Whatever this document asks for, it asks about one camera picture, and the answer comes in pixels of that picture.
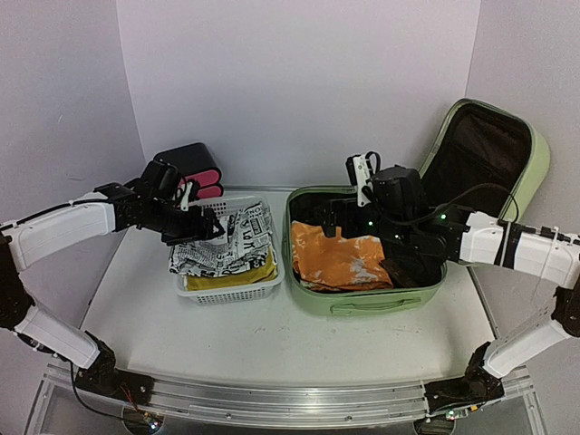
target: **white wall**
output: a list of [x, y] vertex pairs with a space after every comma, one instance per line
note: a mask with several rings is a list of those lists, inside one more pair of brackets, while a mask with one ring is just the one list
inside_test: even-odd
[[[144, 159], [112, 0], [2, 2], [0, 56], [0, 221], [139, 175]], [[82, 243], [34, 265], [23, 280], [79, 324], [119, 241]], [[22, 433], [49, 361], [0, 331], [4, 435]]]
[[[580, 231], [580, 2], [484, 0], [468, 96], [512, 111], [534, 124], [552, 149], [546, 182], [525, 221]], [[496, 269], [478, 272], [501, 331], [534, 309], [535, 279]], [[554, 292], [542, 285], [541, 303]], [[580, 341], [568, 340], [529, 364], [549, 433], [580, 427]]]
[[146, 158], [205, 141], [229, 184], [416, 164], [465, 94], [479, 0], [118, 1]]

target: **laundry basket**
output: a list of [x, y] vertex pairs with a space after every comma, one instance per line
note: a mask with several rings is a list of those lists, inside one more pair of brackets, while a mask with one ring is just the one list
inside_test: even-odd
[[208, 290], [196, 290], [189, 291], [186, 286], [186, 277], [183, 275], [178, 276], [178, 285], [176, 291], [178, 295], [187, 297], [191, 301], [199, 305], [213, 305], [213, 304], [226, 304], [230, 302], [241, 302], [249, 301], [254, 299], [260, 299], [263, 297], [270, 296], [274, 287], [280, 284], [284, 280], [285, 269], [284, 262], [280, 256], [280, 242], [278, 240], [276, 229], [274, 226], [274, 220], [270, 213], [270, 207], [264, 197], [259, 195], [245, 195], [245, 196], [232, 196], [232, 197], [220, 197], [211, 199], [202, 199], [196, 201], [195, 205], [202, 208], [213, 208], [218, 217], [224, 215], [231, 215], [239, 210], [243, 210], [257, 203], [262, 204], [264, 213], [267, 214], [270, 221], [270, 237], [272, 238], [272, 255], [276, 262], [276, 275], [275, 278], [270, 281], [265, 281], [263, 283], [254, 283], [247, 285], [236, 285], [232, 287], [222, 287], [216, 289]]

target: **white table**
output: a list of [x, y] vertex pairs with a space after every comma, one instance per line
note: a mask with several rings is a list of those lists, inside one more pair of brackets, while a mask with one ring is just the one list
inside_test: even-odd
[[[289, 191], [260, 193], [281, 236]], [[494, 338], [465, 267], [449, 265], [446, 284], [421, 309], [315, 317], [294, 303], [286, 282], [262, 300], [193, 304], [175, 293], [168, 254], [159, 234], [129, 230], [83, 322], [120, 368], [222, 384], [417, 381], [461, 375]]]

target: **suitcase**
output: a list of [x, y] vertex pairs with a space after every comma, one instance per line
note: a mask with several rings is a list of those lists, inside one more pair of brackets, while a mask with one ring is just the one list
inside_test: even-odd
[[[520, 220], [546, 176], [549, 162], [548, 145], [530, 124], [485, 102], [464, 99], [449, 110], [420, 167], [420, 174], [432, 206], [448, 202], [480, 183], [498, 183], [511, 191], [519, 207]], [[353, 196], [356, 192], [353, 187], [308, 187], [295, 190], [288, 197], [283, 257], [286, 270], [291, 271], [286, 274], [291, 296], [306, 312], [316, 315], [396, 313], [425, 305], [444, 284], [445, 265], [437, 282], [419, 288], [331, 294], [304, 288], [292, 265], [291, 210], [297, 198], [310, 194]], [[459, 203], [498, 218], [516, 217], [516, 207], [509, 195], [499, 190], [477, 190]]]

